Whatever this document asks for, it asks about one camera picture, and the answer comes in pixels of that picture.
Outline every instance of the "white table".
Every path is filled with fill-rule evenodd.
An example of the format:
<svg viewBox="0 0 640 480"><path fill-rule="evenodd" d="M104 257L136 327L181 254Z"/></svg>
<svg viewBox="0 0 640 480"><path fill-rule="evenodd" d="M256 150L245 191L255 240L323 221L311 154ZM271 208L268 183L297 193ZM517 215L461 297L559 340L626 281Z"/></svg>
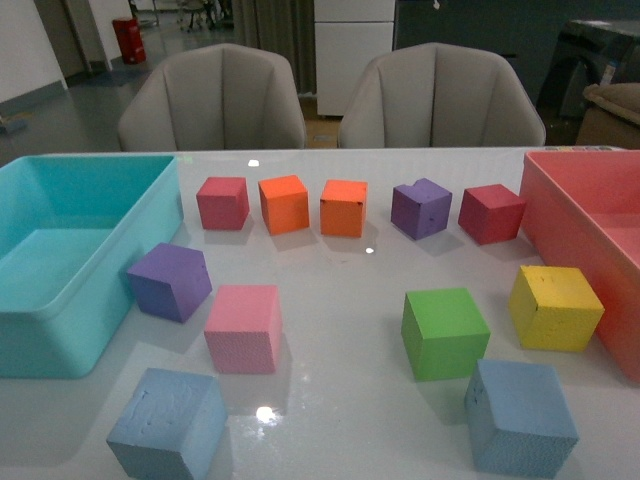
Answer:
<svg viewBox="0 0 640 480"><path fill-rule="evenodd" d="M230 417L210 478L504 479L473 468L468 379L416 383L400 337L407 290L466 287L492 330L487 358L554 365L581 439L556 478L638 478L640 388L597 339L584 353L520 348L507 310L518 267L540 264L522 236L477 246L457 225L464 188L519 190L523 149L219 152L181 155L184 225L174 242L204 251L215 289L280 289L284 349L271 376L221 375ZM249 167L249 160L259 167ZM257 181L297 174L311 228L270 237ZM195 193L207 176L245 176L240 232L205 232ZM390 221L396 185L427 177L453 192L449 227L418 242ZM361 239L324 237L327 179L369 182ZM0 379L0 478L126 479L105 439L144 370L216 375L202 329L213 294L180 325L134 306L95 370L79 380ZM270 419L256 417L269 406Z"/></svg>

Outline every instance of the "chair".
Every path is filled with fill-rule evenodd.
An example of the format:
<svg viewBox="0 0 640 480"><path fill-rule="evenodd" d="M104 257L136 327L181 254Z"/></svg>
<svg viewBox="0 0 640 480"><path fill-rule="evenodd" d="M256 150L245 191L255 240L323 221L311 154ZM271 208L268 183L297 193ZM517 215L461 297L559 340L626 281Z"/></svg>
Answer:
<svg viewBox="0 0 640 480"><path fill-rule="evenodd" d="M428 43L372 60L340 123L340 148L540 146L545 128L509 63Z"/></svg>
<svg viewBox="0 0 640 480"><path fill-rule="evenodd" d="M304 148L305 123L289 62L220 44L158 65L118 123L123 151Z"/></svg>
<svg viewBox="0 0 640 480"><path fill-rule="evenodd" d="M193 22L195 20L196 26L202 30L202 21L203 19L207 19L206 17L206 9L207 2L202 0L177 0L178 4L178 25L180 25L180 30L187 30L187 32L193 31ZM184 18L187 14L191 15L191 20L189 21L189 25L185 27ZM213 27L207 20L209 29Z"/></svg>

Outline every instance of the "curtain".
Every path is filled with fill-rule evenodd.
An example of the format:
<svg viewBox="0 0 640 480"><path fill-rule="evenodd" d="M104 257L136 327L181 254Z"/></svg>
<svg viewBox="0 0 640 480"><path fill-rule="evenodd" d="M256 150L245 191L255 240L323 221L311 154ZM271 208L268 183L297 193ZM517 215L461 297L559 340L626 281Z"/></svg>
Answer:
<svg viewBox="0 0 640 480"><path fill-rule="evenodd" d="M316 93L313 0L233 0L238 43L291 63L298 93Z"/></svg>

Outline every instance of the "doorway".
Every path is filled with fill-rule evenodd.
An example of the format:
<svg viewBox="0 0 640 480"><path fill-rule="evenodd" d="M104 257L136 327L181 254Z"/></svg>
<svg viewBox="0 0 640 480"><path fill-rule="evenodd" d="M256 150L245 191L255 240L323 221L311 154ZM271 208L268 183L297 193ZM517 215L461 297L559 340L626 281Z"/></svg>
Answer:
<svg viewBox="0 0 640 480"><path fill-rule="evenodd" d="M34 0L67 86L83 81L90 69L64 0Z"/></svg>

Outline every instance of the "green cube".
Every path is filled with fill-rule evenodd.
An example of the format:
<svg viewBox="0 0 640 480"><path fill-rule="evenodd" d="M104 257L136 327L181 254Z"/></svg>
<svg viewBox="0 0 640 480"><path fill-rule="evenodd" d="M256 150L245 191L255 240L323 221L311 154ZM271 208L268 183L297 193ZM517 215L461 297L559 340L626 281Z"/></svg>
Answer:
<svg viewBox="0 0 640 480"><path fill-rule="evenodd" d="M466 288L407 292L402 339L416 380L469 377L491 332Z"/></svg>

